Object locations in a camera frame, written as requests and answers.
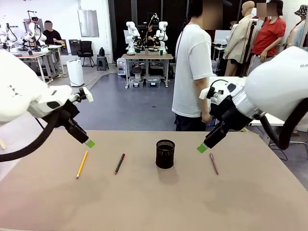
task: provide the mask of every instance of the black pants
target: black pants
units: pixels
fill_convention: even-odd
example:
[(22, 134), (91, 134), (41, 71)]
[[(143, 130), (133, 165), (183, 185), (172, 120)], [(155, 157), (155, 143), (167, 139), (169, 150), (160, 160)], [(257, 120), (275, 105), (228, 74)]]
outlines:
[(205, 131), (206, 124), (201, 117), (190, 118), (175, 114), (176, 131)]

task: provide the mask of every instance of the backpack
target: backpack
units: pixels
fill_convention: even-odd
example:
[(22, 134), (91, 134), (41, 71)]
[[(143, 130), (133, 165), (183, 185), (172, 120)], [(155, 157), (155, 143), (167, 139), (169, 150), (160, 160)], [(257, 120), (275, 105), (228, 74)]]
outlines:
[(105, 50), (103, 47), (100, 48), (100, 52), (99, 52), (100, 56), (105, 56)]

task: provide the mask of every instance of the white t-shirt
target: white t-shirt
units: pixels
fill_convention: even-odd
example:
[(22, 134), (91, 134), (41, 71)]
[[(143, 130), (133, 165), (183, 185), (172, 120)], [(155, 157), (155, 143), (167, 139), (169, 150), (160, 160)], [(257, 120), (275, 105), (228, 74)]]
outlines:
[(199, 25), (190, 24), (179, 36), (176, 52), (177, 66), (172, 111), (185, 117), (200, 117), (194, 80), (213, 75), (211, 37)]

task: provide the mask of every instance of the mannequin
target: mannequin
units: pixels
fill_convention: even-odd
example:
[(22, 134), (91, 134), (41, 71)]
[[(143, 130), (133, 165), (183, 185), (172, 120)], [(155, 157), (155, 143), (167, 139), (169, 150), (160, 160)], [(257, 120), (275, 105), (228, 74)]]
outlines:
[(300, 46), (301, 39), (304, 33), (304, 27), (306, 22), (307, 15), (307, 6), (301, 5), (298, 11), (294, 12), (295, 15), (300, 16), (300, 22), (297, 23), (294, 28), (291, 30), (286, 42), (283, 44), (284, 48), (291, 46)]
[(231, 32), (231, 38), (226, 48), (224, 59), (228, 59), (225, 76), (235, 76), (238, 64), (245, 63), (244, 51), (245, 42), (248, 40), (247, 32), (250, 19), (254, 17), (252, 10), (255, 7), (253, 1), (247, 1), (242, 5), (244, 18), (239, 21), (237, 27)]

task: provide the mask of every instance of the black pen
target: black pen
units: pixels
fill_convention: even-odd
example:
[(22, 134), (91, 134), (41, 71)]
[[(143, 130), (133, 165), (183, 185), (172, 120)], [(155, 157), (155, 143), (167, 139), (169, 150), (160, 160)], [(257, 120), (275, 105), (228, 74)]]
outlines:
[(122, 156), (121, 156), (120, 162), (117, 164), (117, 167), (115, 169), (115, 174), (117, 174), (117, 172), (119, 171), (121, 164), (122, 164), (123, 160), (125, 159), (125, 156), (126, 156), (125, 153), (123, 153)]

